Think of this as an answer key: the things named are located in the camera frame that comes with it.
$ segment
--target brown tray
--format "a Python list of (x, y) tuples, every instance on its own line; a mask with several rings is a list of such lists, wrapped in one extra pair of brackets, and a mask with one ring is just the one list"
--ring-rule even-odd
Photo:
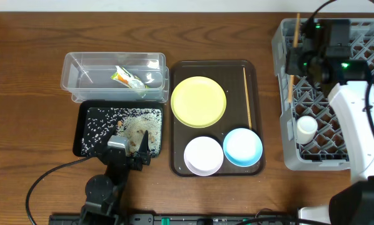
[[(184, 163), (184, 149), (187, 144), (199, 136), (209, 136), (223, 145), (226, 135), (236, 128), (248, 128), (245, 85), (243, 68), (245, 68), (252, 130), (263, 140), (258, 87), (254, 66), (244, 60), (233, 61), (182, 61), (173, 66), (171, 75), (171, 92), (181, 81), (204, 76), (216, 81), (226, 94), (226, 111), (214, 125), (206, 128), (192, 128), (179, 122), (171, 112), (171, 151), (170, 167), (174, 173), (183, 177), (197, 176)], [(235, 166), (226, 158), (220, 169), (212, 176), (245, 176), (260, 173), (265, 166), (265, 148), (261, 159), (249, 167)]]

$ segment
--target plate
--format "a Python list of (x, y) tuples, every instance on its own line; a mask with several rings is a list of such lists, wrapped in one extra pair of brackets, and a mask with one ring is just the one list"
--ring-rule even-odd
[(226, 109), (222, 87), (207, 77), (190, 77), (181, 81), (171, 97), (174, 116), (192, 128), (206, 128), (216, 123)]
[(222, 147), (210, 137), (196, 137), (187, 144), (184, 150), (184, 162), (187, 168), (196, 175), (212, 175), (222, 166)]
[(230, 131), (223, 141), (226, 158), (236, 166), (248, 167), (257, 163), (263, 152), (260, 137), (255, 132), (238, 128)]

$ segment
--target wooden table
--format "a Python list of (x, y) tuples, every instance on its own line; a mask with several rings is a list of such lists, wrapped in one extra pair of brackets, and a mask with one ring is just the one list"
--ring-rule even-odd
[[(325, 17), (374, 17), (326, 14)], [(79, 104), (59, 87), (64, 57), (77, 51), (162, 52), (171, 67), (187, 59), (247, 59), (256, 67), (266, 155), (256, 177), (182, 178), (169, 168), (169, 105), (163, 149), (132, 171), (123, 206), (160, 214), (294, 212), (328, 204), (350, 185), (349, 171), (290, 171), (283, 162), (280, 95), (271, 39), (288, 13), (0, 13), (0, 224), (29, 224), (24, 200), (47, 170), (72, 153)], [(97, 159), (54, 172), (31, 196), (38, 224), (52, 213), (78, 213)]]

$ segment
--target plastic container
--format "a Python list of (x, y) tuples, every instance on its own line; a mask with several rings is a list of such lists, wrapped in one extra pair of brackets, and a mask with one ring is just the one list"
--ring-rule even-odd
[[(132, 89), (111, 79), (116, 66), (140, 78), (147, 89)], [(169, 70), (162, 53), (71, 52), (64, 60), (61, 87), (72, 100), (156, 101), (169, 96)]]
[[(281, 98), (281, 138), (286, 166), (301, 171), (337, 171), (350, 168), (346, 146), (337, 117), (322, 92), (315, 91), (305, 77), (295, 76), (293, 102), (288, 102), (290, 75), (285, 74), (286, 54), (292, 47), (296, 19), (282, 20), (272, 39), (273, 66), (279, 81)], [(368, 61), (374, 70), (374, 19), (351, 19), (352, 59)], [(315, 137), (308, 144), (298, 144), (296, 120), (311, 116), (318, 123)]]

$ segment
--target light blue bowl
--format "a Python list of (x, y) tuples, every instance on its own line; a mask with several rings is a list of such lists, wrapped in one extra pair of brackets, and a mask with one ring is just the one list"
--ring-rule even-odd
[(249, 129), (234, 129), (226, 135), (223, 141), (223, 152), (226, 158), (236, 166), (252, 166), (262, 156), (262, 141)]

